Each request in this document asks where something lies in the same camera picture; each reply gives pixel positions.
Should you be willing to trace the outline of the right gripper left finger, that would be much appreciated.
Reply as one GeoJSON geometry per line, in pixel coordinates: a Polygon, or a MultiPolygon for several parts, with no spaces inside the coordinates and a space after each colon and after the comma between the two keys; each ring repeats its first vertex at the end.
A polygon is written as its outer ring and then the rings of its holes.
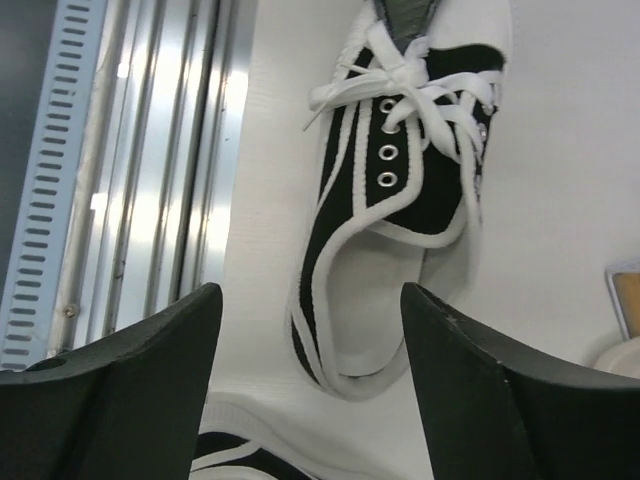
{"type": "Polygon", "coordinates": [[[187,478],[222,312],[207,283],[84,347],[3,367],[2,478],[187,478]]]}

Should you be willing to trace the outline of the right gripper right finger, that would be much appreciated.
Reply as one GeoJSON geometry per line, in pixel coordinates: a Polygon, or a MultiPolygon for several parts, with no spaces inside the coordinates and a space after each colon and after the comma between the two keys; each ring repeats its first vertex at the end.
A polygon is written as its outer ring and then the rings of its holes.
{"type": "Polygon", "coordinates": [[[401,292],[438,479],[635,479],[639,383],[527,346],[415,283],[401,292]]]}

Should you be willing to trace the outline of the black white sneaker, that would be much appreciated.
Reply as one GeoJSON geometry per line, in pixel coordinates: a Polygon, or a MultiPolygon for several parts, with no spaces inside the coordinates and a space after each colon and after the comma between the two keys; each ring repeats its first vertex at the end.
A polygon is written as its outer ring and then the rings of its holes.
{"type": "Polygon", "coordinates": [[[334,469],[310,455],[310,438],[238,396],[204,407],[191,479],[330,479],[334,469]]]}
{"type": "Polygon", "coordinates": [[[350,401],[384,392],[409,363],[404,284],[445,253],[473,274],[512,31],[507,1],[446,1],[399,39],[367,1],[331,80],[310,92],[319,178],[286,321],[319,390],[350,401]]]}

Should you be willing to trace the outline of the aluminium mounting rail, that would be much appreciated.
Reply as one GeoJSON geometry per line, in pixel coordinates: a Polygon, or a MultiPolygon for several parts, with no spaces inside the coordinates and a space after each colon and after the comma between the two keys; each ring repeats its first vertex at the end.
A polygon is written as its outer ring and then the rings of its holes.
{"type": "Polygon", "coordinates": [[[256,13],[107,3],[51,354],[222,279],[256,13]]]}

